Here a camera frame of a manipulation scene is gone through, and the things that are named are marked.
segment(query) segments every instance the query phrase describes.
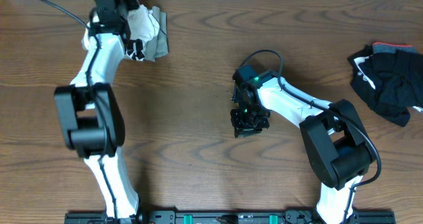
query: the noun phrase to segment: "gray cloth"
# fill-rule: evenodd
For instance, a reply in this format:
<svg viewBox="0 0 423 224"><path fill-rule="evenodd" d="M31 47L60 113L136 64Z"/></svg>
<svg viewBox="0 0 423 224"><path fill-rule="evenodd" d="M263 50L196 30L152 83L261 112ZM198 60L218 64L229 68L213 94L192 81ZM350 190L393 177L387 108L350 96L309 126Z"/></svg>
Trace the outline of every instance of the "gray cloth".
<svg viewBox="0 0 423 224"><path fill-rule="evenodd" d="M402 52L410 52L417 54L416 48L409 46L409 45L392 45L392 44L386 44L382 42L376 42L371 45L373 48L373 54L377 53L392 53L395 54L397 50L400 50Z"/></svg>
<svg viewBox="0 0 423 224"><path fill-rule="evenodd" d="M152 8L152 14L157 19L160 25L159 34L147 42L145 45L144 59L155 61L155 58L162 57L168 54L169 48L167 46L167 28L166 28L166 13L161 12L159 7Z"/></svg>

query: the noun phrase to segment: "white cloth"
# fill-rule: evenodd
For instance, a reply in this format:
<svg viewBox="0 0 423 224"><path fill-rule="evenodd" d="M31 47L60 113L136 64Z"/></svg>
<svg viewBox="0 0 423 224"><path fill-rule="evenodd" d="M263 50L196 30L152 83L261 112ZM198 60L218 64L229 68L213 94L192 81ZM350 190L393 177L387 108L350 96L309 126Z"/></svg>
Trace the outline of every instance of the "white cloth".
<svg viewBox="0 0 423 224"><path fill-rule="evenodd" d="M157 36L160 31L159 22L152 15L152 10L147 10L144 5L140 5L137 10L129 11L127 21L131 31L130 43L133 43L133 45L131 45L133 50L131 50L130 53L126 53L127 59L142 61L144 59L146 43ZM94 15L93 22L98 22L98 16L96 14ZM142 41L142 50L140 51L142 55L137 53L139 52L139 48L137 50L137 40ZM88 30L85 30L82 45L84 50L90 48Z"/></svg>
<svg viewBox="0 0 423 224"><path fill-rule="evenodd" d="M160 11L160 8L156 6L153 6L151 11L154 18L159 21L160 31L157 36L146 43L144 60L155 61L156 58L167 55L169 47L167 45L166 13Z"/></svg>

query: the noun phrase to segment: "wooden table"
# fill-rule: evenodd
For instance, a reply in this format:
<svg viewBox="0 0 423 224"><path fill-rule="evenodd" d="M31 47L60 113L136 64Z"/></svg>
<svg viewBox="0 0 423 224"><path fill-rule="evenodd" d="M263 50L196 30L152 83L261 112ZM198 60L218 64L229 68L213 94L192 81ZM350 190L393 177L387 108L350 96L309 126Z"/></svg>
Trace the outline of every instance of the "wooden table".
<svg viewBox="0 0 423 224"><path fill-rule="evenodd" d="M141 0L168 13L170 54L123 61L114 92L126 123L128 174L144 204L178 209L313 207L320 183L299 130L235 139L231 76L251 52L279 51L284 77L318 98L352 102L377 146L380 179L358 190L360 209L392 209L423 222L423 114L407 127L378 116L349 82L346 58L374 41L423 50L423 0ZM93 0L54 0L87 20ZM102 210L90 170L66 149L54 89L76 76L83 28L35 0L0 6L0 216L8 223L63 223L69 210ZM252 64L277 69L271 54ZM375 172L372 165L370 177Z"/></svg>

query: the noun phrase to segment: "black cloth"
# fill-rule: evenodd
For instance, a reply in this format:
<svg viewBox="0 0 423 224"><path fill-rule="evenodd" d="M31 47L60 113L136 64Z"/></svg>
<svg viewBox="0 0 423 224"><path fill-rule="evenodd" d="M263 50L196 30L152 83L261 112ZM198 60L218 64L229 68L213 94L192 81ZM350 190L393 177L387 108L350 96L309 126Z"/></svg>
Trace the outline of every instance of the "black cloth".
<svg viewBox="0 0 423 224"><path fill-rule="evenodd" d="M423 55L400 50L395 54L372 53L366 46L348 58L354 73L351 86L370 109L404 127L410 120L407 107L423 105ZM359 64L359 70L354 59L365 56L369 58Z"/></svg>

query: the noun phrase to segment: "wood grain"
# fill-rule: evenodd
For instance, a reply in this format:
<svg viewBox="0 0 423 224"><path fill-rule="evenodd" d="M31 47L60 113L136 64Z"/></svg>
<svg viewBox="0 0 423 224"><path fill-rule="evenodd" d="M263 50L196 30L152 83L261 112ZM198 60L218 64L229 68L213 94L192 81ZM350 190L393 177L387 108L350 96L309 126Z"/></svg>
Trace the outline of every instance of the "wood grain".
<svg viewBox="0 0 423 224"><path fill-rule="evenodd" d="M383 161L355 206L423 214L422 115L405 128L370 111L350 88L346 58L374 41L423 50L422 0L141 0L168 13L170 54L123 61L114 92L126 123L124 153L144 204L178 209L313 207L319 181L299 130L281 117L233 138L231 76L251 52L285 58L285 78L313 96L354 103ZM83 19L93 0L54 0ZM35 0L0 7L0 216L63 223L69 210L102 210L90 170L61 137L53 91L80 69L83 29ZM272 55L252 64L277 69ZM375 172L372 166L369 175Z"/></svg>

